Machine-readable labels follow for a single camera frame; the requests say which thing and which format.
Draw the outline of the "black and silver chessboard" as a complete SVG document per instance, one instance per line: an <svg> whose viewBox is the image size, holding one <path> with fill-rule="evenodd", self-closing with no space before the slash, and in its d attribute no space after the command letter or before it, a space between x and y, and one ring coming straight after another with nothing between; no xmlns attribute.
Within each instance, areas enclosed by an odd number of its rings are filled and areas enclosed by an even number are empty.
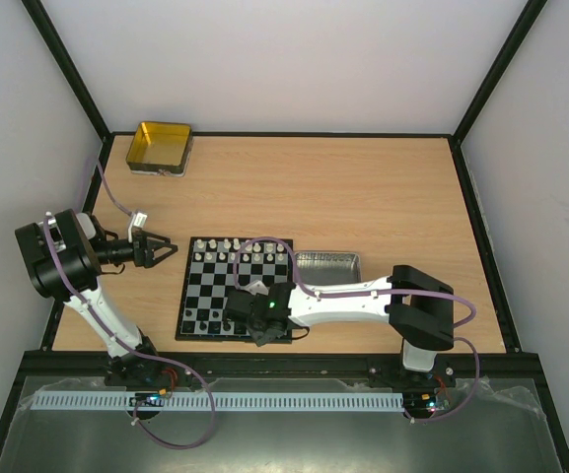
<svg viewBox="0 0 569 473"><path fill-rule="evenodd" d="M230 290L235 288L233 264L241 286L262 281L267 287L292 279L292 262L281 244L231 236L194 236L189 241L178 311L178 341L250 340L247 330L224 317Z"/></svg>

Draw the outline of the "pink tin with chess pieces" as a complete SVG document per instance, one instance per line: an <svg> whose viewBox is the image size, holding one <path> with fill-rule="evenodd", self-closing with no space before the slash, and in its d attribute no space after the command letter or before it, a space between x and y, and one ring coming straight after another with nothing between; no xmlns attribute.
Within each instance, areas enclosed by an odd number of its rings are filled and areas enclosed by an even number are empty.
<svg viewBox="0 0 569 473"><path fill-rule="evenodd" d="M347 285L362 281L360 257L354 252L298 251L300 277L306 285Z"/></svg>

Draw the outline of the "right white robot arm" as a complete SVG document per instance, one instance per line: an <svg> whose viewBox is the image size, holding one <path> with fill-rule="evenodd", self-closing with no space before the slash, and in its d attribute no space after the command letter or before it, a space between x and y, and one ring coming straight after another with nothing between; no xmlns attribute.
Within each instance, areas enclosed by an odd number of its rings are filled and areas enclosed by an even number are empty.
<svg viewBox="0 0 569 473"><path fill-rule="evenodd" d="M223 319L244 328L256 346L319 324L389 325L402 338L399 376L417 386L432 375L437 354L454 347L453 295L446 283L398 265L385 278L350 285L251 283L229 292Z"/></svg>

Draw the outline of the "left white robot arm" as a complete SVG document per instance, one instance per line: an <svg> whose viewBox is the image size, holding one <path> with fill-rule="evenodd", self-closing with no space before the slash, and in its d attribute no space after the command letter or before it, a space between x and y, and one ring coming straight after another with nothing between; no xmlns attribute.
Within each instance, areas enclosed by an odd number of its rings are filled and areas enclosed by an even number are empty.
<svg viewBox="0 0 569 473"><path fill-rule="evenodd" d="M178 374L163 362L149 337L121 314L105 294L105 265L121 274L128 263L150 269L178 252L165 236L131 219L127 237L104 229L89 213L65 210L15 229L24 265L36 291L76 312L103 340L107 381L125 386L175 384Z"/></svg>

